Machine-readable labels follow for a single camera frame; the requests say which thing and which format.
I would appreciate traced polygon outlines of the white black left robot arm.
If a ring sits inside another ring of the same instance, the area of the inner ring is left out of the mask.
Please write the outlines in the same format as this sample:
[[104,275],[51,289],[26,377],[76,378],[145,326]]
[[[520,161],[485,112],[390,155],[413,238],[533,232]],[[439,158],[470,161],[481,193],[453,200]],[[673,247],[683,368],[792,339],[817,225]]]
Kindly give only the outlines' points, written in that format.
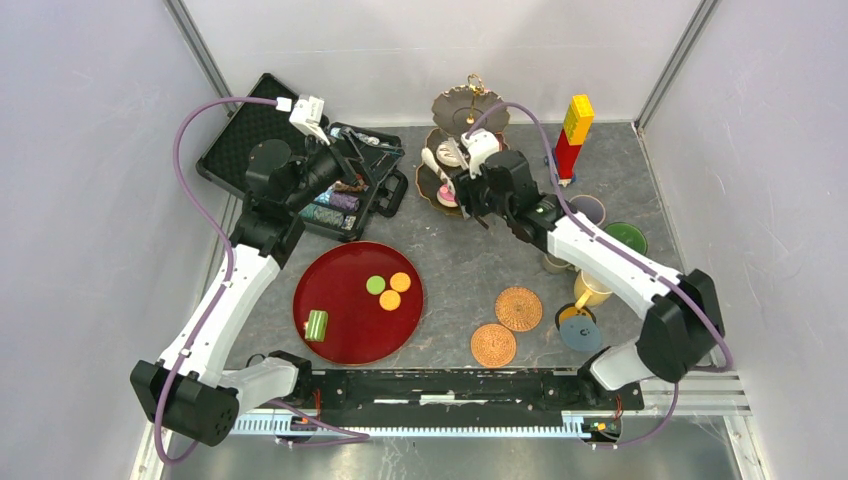
[[172,344],[155,362],[141,360],[130,383],[146,417],[195,443],[220,444],[239,417],[283,400],[306,405],[314,395],[310,361],[282,351],[228,373],[226,359],[255,304],[279,275],[305,230],[301,211],[342,181],[363,175],[360,160],[336,141],[295,155],[280,139],[250,152],[247,190],[225,261]]

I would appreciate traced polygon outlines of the pink frosted donut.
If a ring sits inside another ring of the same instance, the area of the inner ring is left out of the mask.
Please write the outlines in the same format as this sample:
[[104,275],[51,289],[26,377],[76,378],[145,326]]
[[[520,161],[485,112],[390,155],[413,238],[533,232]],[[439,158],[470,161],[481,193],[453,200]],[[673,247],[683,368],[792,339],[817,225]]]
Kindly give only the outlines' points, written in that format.
[[456,202],[454,193],[447,184],[442,185],[438,189],[436,198],[439,204],[446,208],[458,207],[458,203]]

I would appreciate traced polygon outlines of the white chocolate striped donut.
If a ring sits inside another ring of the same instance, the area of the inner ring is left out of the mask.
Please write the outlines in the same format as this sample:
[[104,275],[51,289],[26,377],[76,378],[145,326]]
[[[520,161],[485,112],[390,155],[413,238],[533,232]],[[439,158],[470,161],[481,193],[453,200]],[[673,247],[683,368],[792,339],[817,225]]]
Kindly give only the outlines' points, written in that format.
[[463,166],[458,166],[456,160],[450,155],[449,150],[447,149],[447,140],[443,141],[439,144],[436,149],[436,159],[439,163],[444,166],[450,168],[462,168]]

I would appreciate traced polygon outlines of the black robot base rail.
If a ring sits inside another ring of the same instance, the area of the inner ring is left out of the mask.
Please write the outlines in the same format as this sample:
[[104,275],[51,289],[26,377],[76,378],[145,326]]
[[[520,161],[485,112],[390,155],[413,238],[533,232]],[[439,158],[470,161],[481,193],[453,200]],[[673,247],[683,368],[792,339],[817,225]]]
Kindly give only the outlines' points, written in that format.
[[338,427],[552,427],[564,412],[641,411],[637,383],[606,392],[573,369],[326,369],[286,401]]

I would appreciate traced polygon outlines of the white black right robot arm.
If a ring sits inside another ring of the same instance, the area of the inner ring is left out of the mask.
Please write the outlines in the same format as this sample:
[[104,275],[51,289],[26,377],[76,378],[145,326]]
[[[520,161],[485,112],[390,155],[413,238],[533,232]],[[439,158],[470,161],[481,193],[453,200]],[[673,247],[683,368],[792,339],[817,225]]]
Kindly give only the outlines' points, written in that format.
[[683,274],[652,261],[568,202],[542,193],[519,151],[493,147],[465,159],[454,139],[445,145],[458,167],[445,167],[428,148],[422,164],[447,186],[464,217],[504,219],[516,238],[591,275],[641,317],[638,337],[602,349],[582,366],[577,392],[585,405],[602,408],[618,389],[651,377],[677,383],[711,350],[727,348],[708,274]]

